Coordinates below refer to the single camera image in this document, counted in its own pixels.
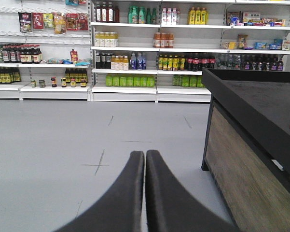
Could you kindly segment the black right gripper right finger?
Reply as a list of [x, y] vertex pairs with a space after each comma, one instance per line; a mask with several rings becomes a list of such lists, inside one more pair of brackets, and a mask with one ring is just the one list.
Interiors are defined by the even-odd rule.
[[195, 199], [157, 150], [146, 153], [145, 200], [150, 232], [237, 232]]

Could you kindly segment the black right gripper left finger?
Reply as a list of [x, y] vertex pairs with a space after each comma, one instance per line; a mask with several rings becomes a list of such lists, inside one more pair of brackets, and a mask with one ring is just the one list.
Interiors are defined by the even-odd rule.
[[140, 232], [145, 158], [133, 151], [111, 187], [58, 232]]

